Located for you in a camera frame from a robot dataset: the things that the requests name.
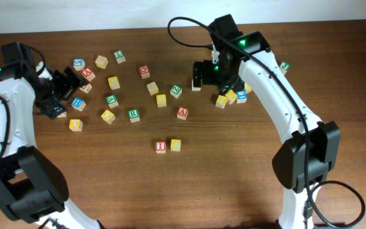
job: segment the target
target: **wooden block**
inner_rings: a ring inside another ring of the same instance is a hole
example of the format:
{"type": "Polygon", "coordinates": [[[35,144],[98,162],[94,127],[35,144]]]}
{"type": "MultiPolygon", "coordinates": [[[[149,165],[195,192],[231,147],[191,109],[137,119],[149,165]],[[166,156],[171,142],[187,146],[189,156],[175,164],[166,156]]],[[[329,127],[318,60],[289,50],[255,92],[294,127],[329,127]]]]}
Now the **wooden block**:
{"type": "Polygon", "coordinates": [[[247,101],[247,93],[245,91],[236,92],[236,103],[243,103],[247,101]]]}
{"type": "Polygon", "coordinates": [[[114,57],[117,60],[117,63],[119,64],[126,61],[122,50],[114,52],[114,57]]]}
{"type": "Polygon", "coordinates": [[[157,95],[156,96],[156,102],[158,103],[158,107],[166,106],[166,95],[157,95]]]}
{"type": "Polygon", "coordinates": [[[76,71],[81,71],[81,70],[84,70],[84,67],[86,66],[86,63],[84,62],[83,59],[81,58],[76,58],[76,59],[73,59],[73,68],[76,70],[76,71]]]}
{"type": "Polygon", "coordinates": [[[226,93],[226,97],[227,97],[228,104],[232,104],[236,100],[236,94],[232,90],[229,90],[226,93]]]}
{"type": "Polygon", "coordinates": [[[158,86],[156,86],[155,82],[149,83],[148,85],[146,85],[146,87],[151,95],[155,95],[155,94],[159,93],[158,86]]]}
{"type": "Polygon", "coordinates": [[[283,75],[285,75],[287,73],[287,71],[289,70],[290,64],[286,63],[286,62],[282,62],[279,65],[280,71],[282,72],[283,75]]]}
{"type": "Polygon", "coordinates": [[[115,95],[110,95],[110,96],[106,97],[105,99],[110,108],[115,108],[116,106],[119,105],[117,98],[115,98],[115,95]]]}
{"type": "Polygon", "coordinates": [[[85,86],[79,88],[82,92],[88,93],[93,88],[91,83],[87,83],[85,86]]]}
{"type": "Polygon", "coordinates": [[[193,84],[193,80],[191,80],[191,91],[192,92],[200,92],[201,91],[201,87],[195,87],[193,84]]]}
{"type": "Polygon", "coordinates": [[[138,109],[128,111],[128,116],[130,117],[131,122],[140,121],[138,109]]]}
{"type": "Polygon", "coordinates": [[[103,56],[98,56],[97,59],[95,60],[95,65],[97,67],[100,67],[102,69],[105,69],[107,67],[108,64],[108,60],[107,58],[103,57],[103,56]]]}
{"type": "Polygon", "coordinates": [[[188,108],[179,107],[179,109],[177,110],[177,117],[180,119],[186,120],[188,114],[188,108]]]}
{"type": "Polygon", "coordinates": [[[139,73],[142,79],[148,78],[151,75],[149,74],[149,68],[147,66],[139,67],[139,73]]]}
{"type": "Polygon", "coordinates": [[[170,143],[170,149],[172,151],[180,152],[180,147],[182,146],[182,141],[180,139],[172,139],[170,143]]]}
{"type": "Polygon", "coordinates": [[[252,87],[248,83],[244,83],[244,89],[247,94],[252,91],[252,87]]]}
{"type": "Polygon", "coordinates": [[[101,118],[108,124],[111,124],[115,120],[115,115],[111,111],[106,110],[102,113],[101,118]]]}
{"type": "Polygon", "coordinates": [[[111,90],[121,88],[121,85],[119,85],[118,77],[116,76],[108,78],[108,84],[109,87],[111,87],[111,90]]]}
{"type": "Polygon", "coordinates": [[[182,94],[182,88],[174,85],[171,89],[170,89],[170,95],[172,95],[173,97],[175,97],[176,99],[179,98],[179,96],[182,94]]]}
{"type": "Polygon", "coordinates": [[[84,69],[83,71],[81,71],[81,74],[89,81],[91,82],[91,80],[93,80],[95,78],[95,75],[93,73],[93,71],[86,67],[86,69],[84,69]]]}
{"type": "Polygon", "coordinates": [[[86,107],[86,103],[84,102],[83,99],[76,97],[76,98],[74,98],[73,102],[71,103],[71,106],[74,107],[74,109],[83,111],[83,109],[86,107]]]}
{"type": "Polygon", "coordinates": [[[224,109],[224,107],[227,104],[227,97],[223,96],[223,95],[219,95],[217,102],[215,103],[215,105],[219,108],[224,109]]]}
{"type": "Polygon", "coordinates": [[[69,128],[72,131],[82,131],[83,130],[83,122],[78,119],[70,119],[69,128]]]}
{"type": "Polygon", "coordinates": [[[166,153],[166,142],[156,142],[155,151],[156,153],[166,153]]]}
{"type": "Polygon", "coordinates": [[[64,117],[66,117],[67,116],[67,112],[63,112],[63,113],[61,113],[60,115],[58,115],[56,118],[64,118],[64,117]]]}

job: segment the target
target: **wooden table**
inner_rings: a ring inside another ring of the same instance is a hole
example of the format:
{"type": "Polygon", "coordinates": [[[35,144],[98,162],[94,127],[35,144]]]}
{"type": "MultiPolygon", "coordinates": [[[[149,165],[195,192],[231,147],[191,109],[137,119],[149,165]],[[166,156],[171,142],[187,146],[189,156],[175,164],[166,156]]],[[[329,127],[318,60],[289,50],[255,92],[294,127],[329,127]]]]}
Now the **wooden table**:
{"type": "MultiPolygon", "coordinates": [[[[303,101],[324,122],[336,121],[342,139],[329,179],[347,182],[366,200],[366,21],[241,25],[263,33],[277,61],[292,65],[286,77],[303,101]]],[[[174,29],[188,43],[210,42],[196,27],[174,29]]],[[[70,107],[67,118],[34,117],[37,146],[64,174],[73,201],[108,228],[222,228],[241,223],[274,222],[281,212],[282,186],[271,159],[281,146],[275,126],[255,94],[245,104],[215,107],[218,90],[191,91],[192,64],[210,58],[205,49],[180,46],[166,29],[45,32],[0,35],[0,46],[20,41],[38,48],[48,64],[61,71],[81,57],[96,74],[83,112],[70,107]],[[117,64],[113,51],[126,62],[117,64]],[[97,55],[108,58],[105,70],[97,55]],[[148,65],[142,80],[138,66],[148,65]],[[107,78],[118,76],[121,89],[107,78]],[[146,84],[155,81],[167,96],[158,108],[146,84]],[[173,84],[183,87],[175,99],[173,84]],[[105,96],[115,94],[120,106],[108,125],[100,115],[105,96]],[[189,108],[186,121],[177,108],[189,108]],[[137,108],[141,121],[127,111],[137,108]],[[71,132],[70,118],[80,118],[82,132],[71,132]],[[158,155],[157,140],[182,140],[182,151],[158,155]]],[[[0,52],[0,65],[3,63],[0,52]]],[[[360,206],[338,186],[320,191],[318,206],[331,221],[350,222],[360,206]]],[[[35,228],[11,222],[0,211],[0,228],[35,228]]],[[[366,228],[366,217],[357,228],[366,228]]]]}

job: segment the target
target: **cable connector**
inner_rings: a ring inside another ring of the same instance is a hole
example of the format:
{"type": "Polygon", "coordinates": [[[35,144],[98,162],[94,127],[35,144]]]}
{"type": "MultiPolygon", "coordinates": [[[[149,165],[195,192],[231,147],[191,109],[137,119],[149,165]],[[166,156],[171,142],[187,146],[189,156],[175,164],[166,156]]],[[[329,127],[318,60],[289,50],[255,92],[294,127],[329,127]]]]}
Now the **cable connector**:
{"type": "Polygon", "coordinates": [[[51,223],[52,226],[56,227],[56,229],[68,229],[67,227],[63,226],[63,225],[60,225],[58,222],[57,222],[57,219],[52,219],[52,218],[48,218],[45,222],[43,222],[43,224],[38,227],[37,229],[43,229],[46,227],[46,225],[48,223],[51,223]]]}
{"type": "Polygon", "coordinates": [[[310,201],[306,201],[306,204],[304,205],[304,211],[303,216],[304,219],[307,221],[310,217],[313,215],[313,206],[311,205],[310,201]]]}
{"type": "Polygon", "coordinates": [[[209,50],[213,50],[213,44],[208,44],[208,45],[205,45],[205,48],[209,49],[209,50]]]}

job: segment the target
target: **white wall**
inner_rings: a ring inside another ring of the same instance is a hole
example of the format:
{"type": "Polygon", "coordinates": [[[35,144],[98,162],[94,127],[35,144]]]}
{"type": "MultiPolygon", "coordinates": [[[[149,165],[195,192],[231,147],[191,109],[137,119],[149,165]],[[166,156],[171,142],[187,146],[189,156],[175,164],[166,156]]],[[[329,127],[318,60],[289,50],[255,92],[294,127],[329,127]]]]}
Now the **white wall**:
{"type": "Polygon", "coordinates": [[[228,13],[237,24],[366,19],[366,0],[0,0],[0,33],[166,27],[176,16],[209,24],[228,13]]]}

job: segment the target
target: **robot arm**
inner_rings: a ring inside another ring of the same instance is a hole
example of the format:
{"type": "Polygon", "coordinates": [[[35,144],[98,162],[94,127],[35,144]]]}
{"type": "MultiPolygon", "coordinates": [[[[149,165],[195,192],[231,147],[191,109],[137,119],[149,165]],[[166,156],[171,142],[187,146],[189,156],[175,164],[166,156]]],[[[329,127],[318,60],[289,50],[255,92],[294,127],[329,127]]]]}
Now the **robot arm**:
{"type": "Polygon", "coordinates": [[[55,71],[53,75],[43,63],[33,69],[29,47],[23,44],[4,46],[3,55],[6,65],[0,67],[0,209],[10,220],[22,219],[41,227],[103,228],[71,201],[63,174],[37,150],[34,135],[34,103],[43,114],[55,118],[64,112],[60,101],[86,82],[69,68],[65,74],[55,71]],[[22,172],[26,179],[10,182],[22,172]]]}
{"type": "MultiPolygon", "coordinates": [[[[261,51],[255,53],[254,57],[267,65],[277,75],[278,79],[283,83],[293,99],[302,109],[309,130],[317,128],[318,123],[322,122],[322,120],[315,115],[296,94],[295,90],[280,71],[273,52],[261,51]]],[[[297,111],[275,80],[269,78],[269,73],[259,64],[251,60],[242,60],[238,75],[254,89],[256,96],[258,96],[258,99],[271,117],[282,143],[287,139],[293,138],[292,134],[294,132],[300,134],[304,133],[304,128],[297,111]]]]}
{"type": "MultiPolygon", "coordinates": [[[[273,52],[261,51],[254,54],[254,57],[272,69],[279,80],[285,85],[299,107],[302,108],[309,129],[313,130],[317,128],[318,123],[322,122],[321,119],[296,94],[295,90],[279,70],[273,52]]],[[[304,128],[295,108],[291,105],[282,89],[276,84],[276,81],[269,78],[269,73],[260,65],[251,60],[242,60],[238,75],[254,89],[256,96],[258,96],[258,99],[270,115],[282,143],[293,138],[292,134],[294,132],[304,133],[304,128]]],[[[316,200],[317,193],[318,190],[313,195],[314,200],[316,200]]],[[[306,189],[303,189],[300,193],[296,193],[294,190],[288,188],[283,189],[283,207],[278,220],[278,224],[282,229],[305,229],[304,210],[307,199],[306,189]]],[[[313,227],[313,220],[309,218],[308,228],[313,227]]]]}
{"type": "MultiPolygon", "coordinates": [[[[212,60],[195,62],[193,65],[194,86],[200,87],[201,83],[218,85],[220,94],[225,95],[228,90],[243,90],[246,82],[253,87],[275,124],[283,145],[273,158],[272,165],[284,187],[283,210],[277,227],[313,228],[313,210],[311,202],[307,201],[306,180],[313,189],[325,181],[327,173],[334,168],[340,141],[337,125],[334,122],[322,123],[303,103],[281,73],[271,47],[260,32],[244,35],[238,30],[231,15],[217,18],[209,26],[184,17],[171,19],[169,25],[178,19],[205,28],[213,40],[212,60]],[[295,106],[301,108],[301,111],[297,112],[295,106]],[[306,129],[310,136],[308,150],[306,129]],[[306,153],[309,157],[306,157],[308,166],[305,167],[306,153]]],[[[319,188],[320,186],[315,188],[316,191],[311,195],[312,201],[315,201],[319,188]]]]}

